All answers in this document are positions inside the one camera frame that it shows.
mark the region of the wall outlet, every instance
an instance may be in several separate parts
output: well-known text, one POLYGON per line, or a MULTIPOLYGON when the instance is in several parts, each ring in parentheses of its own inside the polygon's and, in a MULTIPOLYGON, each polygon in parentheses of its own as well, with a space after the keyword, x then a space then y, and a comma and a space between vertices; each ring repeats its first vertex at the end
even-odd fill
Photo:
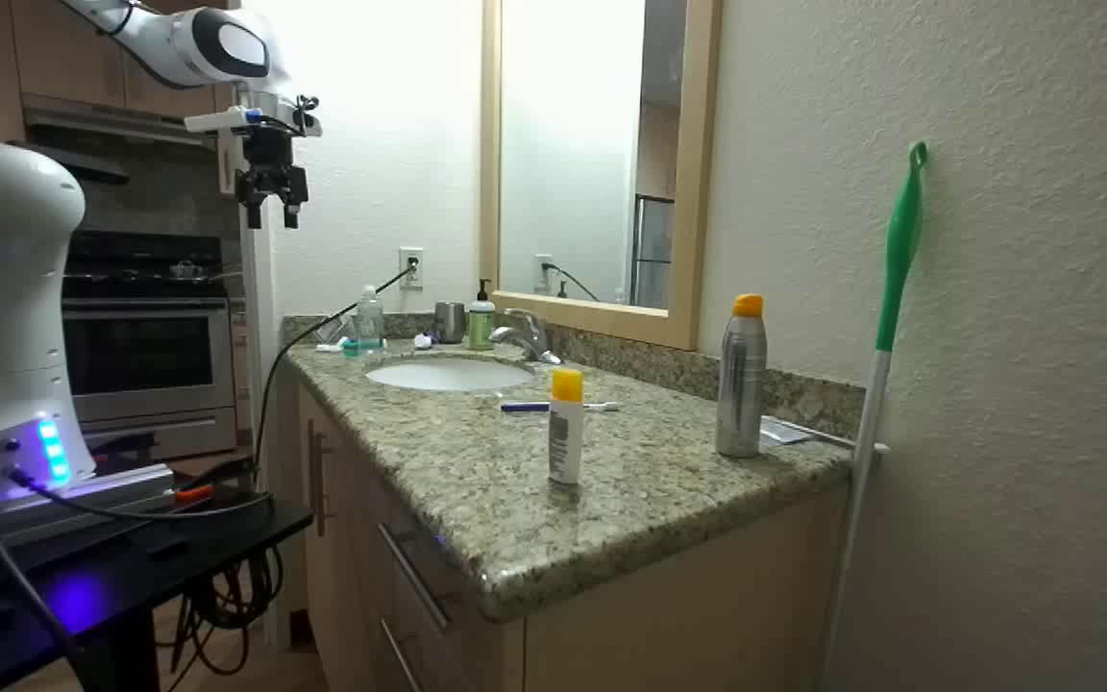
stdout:
POLYGON ((549 289, 549 272, 554 272, 549 267, 554 267, 549 253, 534 253, 534 258, 531 258, 531 276, 534 276, 531 289, 534 289, 534 291, 554 291, 554 289, 549 289))
POLYGON ((400 245, 400 269, 408 269, 408 263, 419 263, 417 272, 408 272, 400 281, 400 291, 423 291, 427 289, 427 249, 423 245, 400 245))

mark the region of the bathroom sink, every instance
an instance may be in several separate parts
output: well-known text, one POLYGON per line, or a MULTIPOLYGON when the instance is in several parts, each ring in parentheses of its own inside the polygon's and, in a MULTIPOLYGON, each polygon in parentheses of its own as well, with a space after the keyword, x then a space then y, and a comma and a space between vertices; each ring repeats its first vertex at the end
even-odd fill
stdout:
POLYGON ((484 363, 484 358, 417 358, 388 363, 367 372, 376 386, 419 389, 419 394, 482 394, 482 389, 515 389, 534 372, 520 363, 484 363))

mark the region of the table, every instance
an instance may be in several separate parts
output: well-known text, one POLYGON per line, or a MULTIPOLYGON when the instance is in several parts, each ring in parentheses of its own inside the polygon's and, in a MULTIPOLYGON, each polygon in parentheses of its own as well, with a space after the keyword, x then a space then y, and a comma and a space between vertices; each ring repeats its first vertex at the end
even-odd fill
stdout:
MULTIPOLYGON (((295 503, 258 503, 199 523, 101 523, 82 533, 12 549, 63 626, 87 650, 108 690, 154 692, 149 610, 188 585, 285 542, 311 514, 295 503)), ((42 624, 0 579, 0 690, 63 658, 42 624)))

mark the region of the floor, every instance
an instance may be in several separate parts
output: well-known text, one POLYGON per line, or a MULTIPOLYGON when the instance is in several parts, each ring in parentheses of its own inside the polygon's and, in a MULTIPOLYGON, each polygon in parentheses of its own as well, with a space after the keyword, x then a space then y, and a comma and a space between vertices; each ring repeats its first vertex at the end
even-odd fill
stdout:
MULTIPOLYGON (((158 606, 154 631, 158 642, 173 640, 176 605, 158 606)), ((208 642, 213 660, 235 660, 240 658, 240 633, 213 633, 208 642)), ((168 672, 168 650, 158 650, 163 690, 173 690, 168 672)), ((12 692, 77 692, 65 660, 54 660, 39 670, 33 676, 24 676, 12 685, 12 692)), ((320 652, 314 650, 272 650, 260 642, 260 633, 249 633, 249 660, 240 676, 217 676, 213 670, 195 664, 180 685, 180 692, 328 692, 320 652)))

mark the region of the oven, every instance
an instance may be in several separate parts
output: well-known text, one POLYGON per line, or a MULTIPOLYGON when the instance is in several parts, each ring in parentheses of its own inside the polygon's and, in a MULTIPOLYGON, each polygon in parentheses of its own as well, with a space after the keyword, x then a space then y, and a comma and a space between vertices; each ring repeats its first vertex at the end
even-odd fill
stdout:
POLYGON ((73 241, 63 327, 77 417, 101 472, 235 449, 218 245, 146 236, 73 241))

